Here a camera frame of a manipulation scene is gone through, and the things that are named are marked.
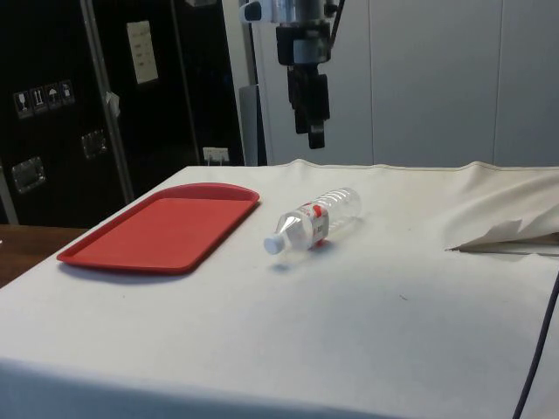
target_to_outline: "cabinet door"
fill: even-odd
[[[493,160],[501,2],[371,1],[375,163]]]
[[[332,60],[319,66],[328,75],[331,113],[323,149],[309,149],[307,137],[295,133],[287,69],[278,63],[275,27],[253,26],[268,163],[303,158],[324,164],[371,164],[369,0],[346,2]]]
[[[79,2],[3,1],[0,16],[0,38],[10,39],[0,78],[4,190],[21,224],[92,227],[124,198]]]
[[[495,163],[559,165],[559,2],[505,0]]]

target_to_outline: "white bottle cap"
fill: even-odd
[[[286,248],[286,241],[283,236],[274,234],[264,240],[264,248],[271,255],[277,255]]]

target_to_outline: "white cloth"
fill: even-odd
[[[187,168],[157,189],[190,182],[261,195],[194,273],[136,277],[51,257],[0,290],[0,417],[512,415],[559,264],[445,249],[517,219],[528,222],[499,239],[559,231],[546,212],[557,169],[297,161]],[[317,251],[265,253],[280,214],[345,186],[362,197],[360,221]],[[525,417],[549,417],[558,361],[555,319]]]

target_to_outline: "wooden surface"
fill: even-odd
[[[0,288],[85,232],[0,224]]]

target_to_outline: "red plastic tray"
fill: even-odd
[[[58,255],[67,264],[167,274],[194,270],[252,212],[256,192],[195,183],[156,192]]]

